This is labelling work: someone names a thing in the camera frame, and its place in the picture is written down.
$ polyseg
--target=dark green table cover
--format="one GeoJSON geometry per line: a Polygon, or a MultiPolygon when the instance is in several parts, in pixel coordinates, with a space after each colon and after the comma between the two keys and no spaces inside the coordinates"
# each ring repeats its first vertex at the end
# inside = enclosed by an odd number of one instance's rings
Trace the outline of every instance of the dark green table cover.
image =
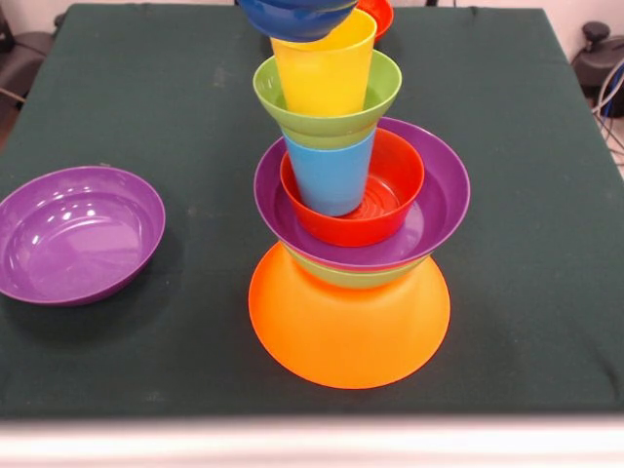
{"type": "Polygon", "coordinates": [[[251,83],[270,49],[240,9],[75,6],[0,155],[0,197],[107,164],[160,191],[168,226],[104,302],[0,299],[2,416],[622,410],[624,186],[544,13],[397,10],[380,48],[404,73],[389,115],[445,139],[472,180],[434,255],[451,322],[422,370],[338,391],[255,338],[249,281],[275,239],[253,174],[279,131],[251,83]]]}

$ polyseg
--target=purple bowl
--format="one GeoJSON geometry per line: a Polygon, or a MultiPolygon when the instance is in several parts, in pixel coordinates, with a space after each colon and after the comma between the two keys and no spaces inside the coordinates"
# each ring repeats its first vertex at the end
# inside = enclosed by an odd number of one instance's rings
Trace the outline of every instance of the purple bowl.
{"type": "Polygon", "coordinates": [[[104,167],[31,180],[0,203],[0,293],[44,305],[80,305],[128,285],[165,231],[165,207],[147,182],[104,167]]]}
{"type": "Polygon", "coordinates": [[[291,249],[326,266],[371,271],[394,268],[430,254],[457,229],[468,210],[470,180],[455,152],[429,132],[383,117],[378,126],[403,137],[420,153],[425,180],[403,227],[379,244],[343,248],[306,232],[280,182],[286,145],[280,138],[264,153],[255,171],[255,203],[264,222],[291,249]]]}

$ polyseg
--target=orange bowl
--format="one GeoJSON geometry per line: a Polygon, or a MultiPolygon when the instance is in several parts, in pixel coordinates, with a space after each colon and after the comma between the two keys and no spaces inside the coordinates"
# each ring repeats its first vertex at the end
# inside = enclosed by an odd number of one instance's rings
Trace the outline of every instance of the orange bowl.
{"type": "Polygon", "coordinates": [[[377,33],[374,35],[374,42],[378,42],[394,20],[392,5],[390,5],[388,0],[360,0],[357,8],[367,12],[374,18],[377,23],[377,33]]]}
{"type": "Polygon", "coordinates": [[[275,245],[253,273],[253,329],[289,371],[334,388],[386,385],[419,368],[442,343],[449,290],[431,258],[391,284],[346,290],[300,269],[275,245]]]}
{"type": "Polygon", "coordinates": [[[303,205],[288,151],[280,168],[282,185],[301,225],[317,239],[341,247],[369,246],[397,232],[424,177],[424,165],[414,147],[392,132],[377,129],[364,201],[354,212],[331,217],[303,205]]]}

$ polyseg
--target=yellow cup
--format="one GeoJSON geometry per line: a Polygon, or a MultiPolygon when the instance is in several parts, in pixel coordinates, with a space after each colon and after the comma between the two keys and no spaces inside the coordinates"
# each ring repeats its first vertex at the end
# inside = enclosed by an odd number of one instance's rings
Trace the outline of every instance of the yellow cup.
{"type": "Polygon", "coordinates": [[[377,24],[359,9],[314,42],[271,38],[289,111],[330,117],[360,112],[377,24]]]}

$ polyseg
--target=green bowl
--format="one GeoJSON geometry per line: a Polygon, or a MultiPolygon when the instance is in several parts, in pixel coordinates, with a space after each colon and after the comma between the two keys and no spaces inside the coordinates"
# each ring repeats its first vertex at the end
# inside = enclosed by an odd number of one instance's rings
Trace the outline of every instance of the green bowl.
{"type": "Polygon", "coordinates": [[[293,251],[286,244],[283,244],[286,250],[291,254],[294,261],[312,276],[321,281],[329,283],[340,288],[349,290],[363,290],[369,288],[377,288],[386,285],[409,273],[412,269],[420,264],[426,258],[419,258],[411,263],[381,271],[355,272],[347,270],[337,270],[329,268],[312,261],[309,258],[293,251]]]}
{"type": "Polygon", "coordinates": [[[309,148],[334,149],[362,141],[372,132],[401,89],[402,79],[399,65],[373,50],[364,110],[338,117],[289,112],[275,57],[267,59],[255,71],[253,89],[266,111],[290,139],[309,148]]]}

